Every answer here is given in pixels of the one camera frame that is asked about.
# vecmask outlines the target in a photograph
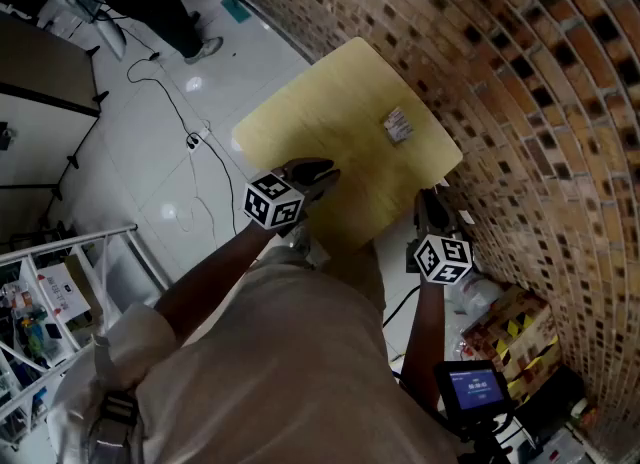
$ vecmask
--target wooden board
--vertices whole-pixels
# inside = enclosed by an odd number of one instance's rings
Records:
[[[401,107],[413,126],[393,145],[383,122]],[[233,132],[247,159],[269,170],[292,158],[330,158],[337,187],[309,210],[332,256],[349,254],[412,206],[462,160],[420,98],[363,39],[344,44],[280,89]]]

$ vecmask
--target tiled wall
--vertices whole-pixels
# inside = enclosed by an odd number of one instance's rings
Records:
[[[478,259],[553,307],[612,459],[640,436],[639,0],[251,0],[319,59],[364,37],[465,154]]]

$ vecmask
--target monitor display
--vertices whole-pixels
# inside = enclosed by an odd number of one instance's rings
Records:
[[[461,409],[473,409],[504,400],[491,370],[450,372],[449,376]]]

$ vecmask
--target white tile floor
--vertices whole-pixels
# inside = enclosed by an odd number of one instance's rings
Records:
[[[231,176],[235,224],[240,230],[248,222],[239,208],[244,183],[256,169],[233,142],[231,131],[309,65],[255,15],[238,24],[220,0],[183,1],[189,11],[201,13],[198,27],[203,36],[224,37],[221,50],[187,66],[144,24],[123,20],[123,27],[161,52],[157,62],[137,65],[131,78],[148,76],[162,82],[190,130],[209,126],[212,134],[207,142]],[[101,44],[88,25],[80,27],[72,41],[85,49]],[[102,103],[95,131],[79,152],[81,168],[65,176],[64,201],[54,203],[51,218],[74,223],[80,232],[137,223],[140,238],[175,281],[232,237],[230,192],[219,159],[205,146],[192,156],[196,191],[185,133],[165,93],[153,82],[127,81],[129,66],[150,54],[128,38],[121,62],[104,45],[94,56],[98,90],[110,94]],[[202,202],[193,200],[196,192]],[[418,284],[417,275],[404,272],[405,247],[414,236],[407,214],[376,240],[386,315]],[[390,357],[406,348],[416,303],[417,295],[385,329]]]

